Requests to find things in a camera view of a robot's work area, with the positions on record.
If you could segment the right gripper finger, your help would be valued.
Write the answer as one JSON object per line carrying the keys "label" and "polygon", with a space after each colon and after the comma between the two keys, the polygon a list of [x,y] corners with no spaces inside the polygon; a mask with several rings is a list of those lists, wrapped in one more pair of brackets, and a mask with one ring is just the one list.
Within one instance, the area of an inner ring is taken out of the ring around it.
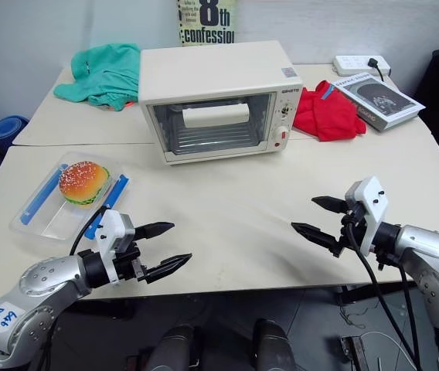
{"label": "right gripper finger", "polygon": [[332,213],[347,213],[347,203],[344,199],[338,199],[332,196],[316,196],[313,197],[311,201]]}
{"label": "right gripper finger", "polygon": [[291,223],[292,228],[306,240],[324,247],[332,253],[334,257],[341,254],[341,246],[337,239],[327,233],[322,232],[318,227],[307,223]]}

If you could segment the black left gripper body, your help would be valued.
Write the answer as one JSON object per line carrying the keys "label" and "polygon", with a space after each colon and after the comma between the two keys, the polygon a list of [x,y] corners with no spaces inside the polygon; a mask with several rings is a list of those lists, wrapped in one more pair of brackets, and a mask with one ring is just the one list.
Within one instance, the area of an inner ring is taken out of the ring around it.
{"label": "black left gripper body", "polygon": [[141,251],[136,242],[131,242],[125,252],[116,253],[113,263],[119,280],[145,280],[147,267],[140,257]]}

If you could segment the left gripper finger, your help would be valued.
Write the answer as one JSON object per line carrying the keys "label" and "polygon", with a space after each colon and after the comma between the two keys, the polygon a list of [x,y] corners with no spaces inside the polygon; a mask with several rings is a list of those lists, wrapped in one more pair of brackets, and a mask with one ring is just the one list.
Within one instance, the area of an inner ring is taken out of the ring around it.
{"label": "left gripper finger", "polygon": [[134,240],[151,239],[157,237],[175,226],[169,222],[155,222],[134,229]]}
{"label": "left gripper finger", "polygon": [[145,270],[144,281],[147,284],[161,280],[176,272],[180,267],[184,266],[190,259],[192,254],[180,254],[163,260],[158,266]]}

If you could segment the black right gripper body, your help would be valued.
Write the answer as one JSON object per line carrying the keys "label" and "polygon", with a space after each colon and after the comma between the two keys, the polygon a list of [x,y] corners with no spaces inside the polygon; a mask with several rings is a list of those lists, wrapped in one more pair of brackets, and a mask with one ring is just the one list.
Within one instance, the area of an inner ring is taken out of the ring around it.
{"label": "black right gripper body", "polygon": [[366,232],[366,221],[364,220],[365,209],[362,204],[348,206],[338,204],[338,213],[343,213],[341,220],[342,228],[337,243],[339,248],[360,248],[364,233]]}

